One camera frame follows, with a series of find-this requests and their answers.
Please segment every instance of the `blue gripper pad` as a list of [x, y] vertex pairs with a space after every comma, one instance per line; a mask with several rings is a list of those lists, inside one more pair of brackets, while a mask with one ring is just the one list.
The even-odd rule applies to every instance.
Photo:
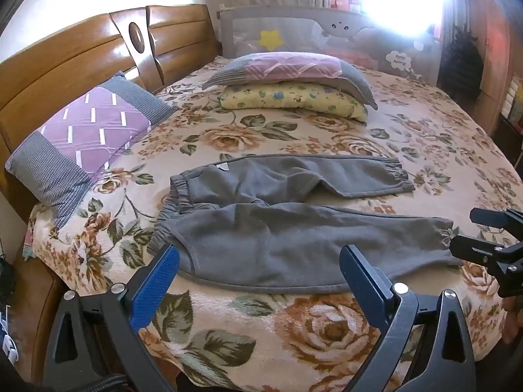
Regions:
[[179, 266], [178, 249], [169, 246], [156, 267], [148, 274], [132, 301], [132, 315], [129, 323], [135, 333], [151, 323], [156, 309], [178, 272]]
[[390, 282], [381, 278], [354, 245], [344, 246], [340, 251], [339, 269], [368, 323], [385, 333], [390, 325], [389, 310], [393, 303]]

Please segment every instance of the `pillow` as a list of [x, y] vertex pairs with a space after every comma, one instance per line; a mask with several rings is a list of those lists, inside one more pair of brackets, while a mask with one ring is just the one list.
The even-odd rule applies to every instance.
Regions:
[[118, 72], [33, 131], [5, 168], [52, 208], [61, 228], [111, 162], [172, 112]]
[[337, 57], [316, 53], [254, 53], [234, 59], [202, 85], [271, 84], [281, 81], [315, 82], [353, 95], [374, 109], [378, 105], [363, 74]]
[[354, 97], [330, 87], [303, 82], [229, 86], [219, 97], [225, 109], [302, 107], [358, 121], [367, 120], [367, 109]]

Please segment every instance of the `pant leg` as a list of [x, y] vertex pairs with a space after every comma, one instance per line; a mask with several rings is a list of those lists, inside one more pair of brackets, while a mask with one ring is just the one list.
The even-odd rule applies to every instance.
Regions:
[[370, 215], [304, 203], [233, 204], [194, 210], [157, 231], [180, 251], [182, 277], [253, 293], [334, 293], [348, 290], [339, 251], [355, 244], [392, 280], [450, 255], [452, 221]]
[[302, 202], [318, 185], [346, 198], [415, 189], [397, 159], [354, 155], [248, 156], [186, 171], [174, 176], [172, 184], [181, 206], [218, 207]]

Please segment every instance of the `bed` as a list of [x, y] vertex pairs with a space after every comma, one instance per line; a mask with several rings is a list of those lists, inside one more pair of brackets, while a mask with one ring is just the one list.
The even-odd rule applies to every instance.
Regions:
[[[445, 232], [449, 241], [460, 232], [512, 243], [503, 231], [472, 224], [468, 214], [475, 206], [522, 208], [521, 181], [490, 137], [437, 88], [361, 67], [379, 106], [367, 125], [301, 109], [228, 111], [218, 103], [220, 87], [201, 90], [227, 63], [218, 56], [206, 7], [190, 5], [96, 16], [0, 64], [2, 89], [9, 90], [0, 96], [3, 161], [42, 121], [116, 70], [179, 108], [106, 171], [60, 230], [50, 211], [34, 206], [29, 192], [2, 172], [0, 188], [28, 220], [33, 252], [68, 287], [88, 295], [126, 282], [151, 259], [145, 248], [169, 177], [245, 154], [398, 157], [415, 192], [353, 201], [318, 193], [312, 201], [446, 217], [454, 221]], [[68, 80], [73, 72], [76, 80]], [[484, 268], [432, 267], [402, 280], [420, 293], [457, 292], [477, 360], [500, 340], [506, 313]], [[140, 336], [151, 354], [199, 385], [320, 392], [344, 388], [378, 332], [350, 294], [241, 294], [177, 277]], [[418, 337], [413, 330], [391, 389], [401, 383]]]

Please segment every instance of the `gray bed guard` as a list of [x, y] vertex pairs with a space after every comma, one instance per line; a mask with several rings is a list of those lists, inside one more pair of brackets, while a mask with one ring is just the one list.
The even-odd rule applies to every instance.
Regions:
[[217, 15], [227, 58], [273, 51], [328, 54], [436, 85], [442, 45], [427, 32], [402, 36], [369, 16], [335, 8], [243, 6], [222, 8]]

